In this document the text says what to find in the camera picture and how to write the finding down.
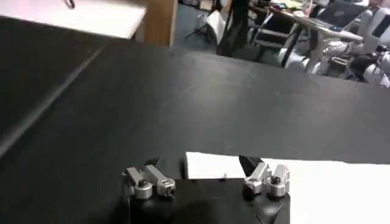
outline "black table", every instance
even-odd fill
[[[388,89],[115,41],[0,162],[0,223],[119,223],[120,173],[185,151],[390,163]]]
[[[33,119],[28,115],[107,41],[0,17],[0,144],[20,135]]]

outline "white table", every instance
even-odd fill
[[[293,21],[294,23],[298,24],[298,26],[295,27],[295,30],[293,30],[292,36],[287,40],[287,42],[285,44],[285,46],[287,46],[288,48],[287,48],[286,54],[282,60],[282,67],[285,66],[287,59],[288,59],[293,47],[297,43],[298,37],[302,31],[302,27],[314,29],[318,32],[318,45],[311,52],[310,60],[306,64],[306,67],[305,67],[305,72],[309,72],[309,73],[313,72],[313,68],[316,65],[316,63],[318,62],[318,60],[321,58],[322,51],[324,50],[324,47],[326,47],[328,41],[334,40],[335,38],[339,38],[339,39],[342,38],[342,39],[347,40],[347,41],[357,41],[357,42],[363,40],[363,37],[355,35],[349,31],[346,31],[346,30],[343,30],[341,32],[331,31],[331,30],[326,29],[324,27],[316,26],[314,23],[310,23],[309,21],[307,21],[307,18],[300,17],[300,16],[294,16],[291,13],[279,11],[279,10],[273,9],[272,7],[270,7],[270,10],[273,13],[275,13],[276,15],[282,16],[282,17],[289,19],[289,20]]]
[[[131,38],[146,6],[125,0],[1,0],[0,15],[119,38]]]

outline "white paper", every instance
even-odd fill
[[[189,179],[243,178],[237,156],[187,152]],[[390,166],[263,159],[290,170],[291,224],[388,223]]]

